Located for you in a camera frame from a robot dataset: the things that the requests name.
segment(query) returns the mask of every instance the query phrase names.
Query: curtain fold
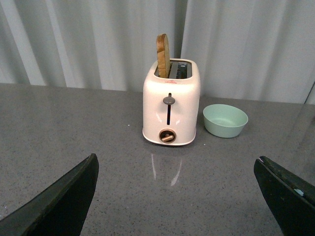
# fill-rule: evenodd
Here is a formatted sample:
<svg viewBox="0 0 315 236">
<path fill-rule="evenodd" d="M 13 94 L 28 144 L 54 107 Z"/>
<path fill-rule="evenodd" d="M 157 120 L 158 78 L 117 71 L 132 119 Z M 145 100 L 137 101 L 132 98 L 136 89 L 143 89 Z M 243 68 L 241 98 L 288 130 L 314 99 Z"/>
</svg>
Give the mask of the curtain fold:
<svg viewBox="0 0 315 236">
<path fill-rule="evenodd" d="M 171 57 L 197 63 L 202 94 L 315 104 L 314 12 L 315 1 L 0 0 L 0 83 L 142 91 L 166 33 Z"/>
</svg>

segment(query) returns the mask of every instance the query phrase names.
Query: toaster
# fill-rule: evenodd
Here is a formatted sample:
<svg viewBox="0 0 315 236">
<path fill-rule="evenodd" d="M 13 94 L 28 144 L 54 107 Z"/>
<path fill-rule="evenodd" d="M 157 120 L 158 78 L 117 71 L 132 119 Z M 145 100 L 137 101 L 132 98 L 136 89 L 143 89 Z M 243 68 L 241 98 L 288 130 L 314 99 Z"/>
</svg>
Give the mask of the toaster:
<svg viewBox="0 0 315 236">
<path fill-rule="evenodd" d="M 143 136 L 150 142 L 180 146 L 196 136 L 200 76 L 192 60 L 171 59 L 169 78 L 153 63 L 143 85 Z"/>
</svg>

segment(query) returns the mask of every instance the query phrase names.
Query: mint green bowl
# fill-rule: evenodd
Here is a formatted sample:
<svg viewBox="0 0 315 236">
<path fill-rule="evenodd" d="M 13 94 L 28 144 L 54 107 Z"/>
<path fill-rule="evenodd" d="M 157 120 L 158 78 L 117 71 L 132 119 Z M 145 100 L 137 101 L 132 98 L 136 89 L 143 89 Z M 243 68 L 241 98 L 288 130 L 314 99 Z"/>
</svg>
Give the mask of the mint green bowl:
<svg viewBox="0 0 315 236">
<path fill-rule="evenodd" d="M 224 104 L 207 106 L 203 110 L 206 129 L 220 138 L 233 138 L 239 135 L 248 122 L 242 110 Z"/>
</svg>

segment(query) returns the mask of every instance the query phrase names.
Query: toaster logo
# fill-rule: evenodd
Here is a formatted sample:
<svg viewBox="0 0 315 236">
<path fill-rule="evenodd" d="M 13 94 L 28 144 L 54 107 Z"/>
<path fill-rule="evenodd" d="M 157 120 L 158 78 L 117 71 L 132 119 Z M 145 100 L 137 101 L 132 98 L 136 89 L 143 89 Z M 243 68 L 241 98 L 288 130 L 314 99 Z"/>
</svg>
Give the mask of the toaster logo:
<svg viewBox="0 0 315 236">
<path fill-rule="evenodd" d="M 166 83 L 169 83 L 169 84 L 177 84 L 177 82 L 175 82 L 174 80 L 168 80 L 168 81 L 165 81 Z"/>
</svg>

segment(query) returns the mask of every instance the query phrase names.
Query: toaster lever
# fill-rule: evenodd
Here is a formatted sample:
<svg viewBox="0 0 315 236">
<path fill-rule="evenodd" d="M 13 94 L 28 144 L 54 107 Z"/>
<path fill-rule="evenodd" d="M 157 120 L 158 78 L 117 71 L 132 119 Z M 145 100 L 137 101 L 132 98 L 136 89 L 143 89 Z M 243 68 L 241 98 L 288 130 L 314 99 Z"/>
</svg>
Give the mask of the toaster lever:
<svg viewBox="0 0 315 236">
<path fill-rule="evenodd" d="M 169 95 L 168 97 L 163 98 L 163 102 L 166 105 L 173 105 L 175 103 L 175 98 Z"/>
</svg>

